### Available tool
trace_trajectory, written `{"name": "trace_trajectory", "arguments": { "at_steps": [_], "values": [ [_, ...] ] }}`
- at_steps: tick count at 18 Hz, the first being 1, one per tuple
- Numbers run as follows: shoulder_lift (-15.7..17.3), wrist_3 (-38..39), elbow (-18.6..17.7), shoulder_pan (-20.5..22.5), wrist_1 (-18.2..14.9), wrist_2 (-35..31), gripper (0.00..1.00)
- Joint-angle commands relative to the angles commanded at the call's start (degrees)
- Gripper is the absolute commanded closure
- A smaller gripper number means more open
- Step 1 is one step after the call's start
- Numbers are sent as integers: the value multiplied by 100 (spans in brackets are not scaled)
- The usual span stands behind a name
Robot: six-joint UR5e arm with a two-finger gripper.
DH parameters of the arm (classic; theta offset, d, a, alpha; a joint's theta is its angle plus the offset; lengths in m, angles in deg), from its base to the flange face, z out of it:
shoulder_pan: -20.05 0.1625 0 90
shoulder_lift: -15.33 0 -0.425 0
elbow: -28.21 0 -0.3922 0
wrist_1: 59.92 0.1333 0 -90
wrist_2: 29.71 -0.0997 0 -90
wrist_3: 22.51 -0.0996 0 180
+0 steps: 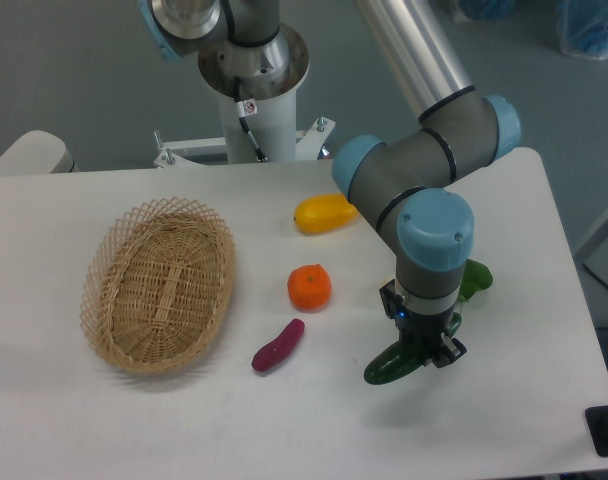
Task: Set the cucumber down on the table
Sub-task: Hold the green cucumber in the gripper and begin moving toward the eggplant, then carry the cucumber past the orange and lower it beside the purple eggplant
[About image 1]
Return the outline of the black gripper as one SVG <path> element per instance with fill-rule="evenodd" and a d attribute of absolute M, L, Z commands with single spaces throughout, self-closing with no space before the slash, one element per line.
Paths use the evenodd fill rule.
<path fill-rule="evenodd" d="M 457 297 L 402 298 L 401 311 L 393 319 L 399 333 L 397 341 L 420 343 L 436 368 L 450 366 L 467 353 L 455 337 L 462 322 L 456 308 Z"/>

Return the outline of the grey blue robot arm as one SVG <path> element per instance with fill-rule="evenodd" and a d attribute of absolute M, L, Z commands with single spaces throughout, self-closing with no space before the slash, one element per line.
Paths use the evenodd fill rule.
<path fill-rule="evenodd" d="M 380 291 L 398 340 L 365 369 L 381 385 L 464 353 L 456 303 L 480 271 L 470 260 L 474 219 L 448 186 L 519 143 L 515 109 L 479 95 L 425 1 L 358 5 L 418 117 L 420 130 L 395 144 L 362 135 L 332 163 L 333 179 L 396 258 Z M 196 54 L 217 94 L 230 163 L 288 162 L 296 134 L 294 92 L 309 68 L 302 38 L 276 1 L 142 1 L 140 14 L 162 55 Z"/>

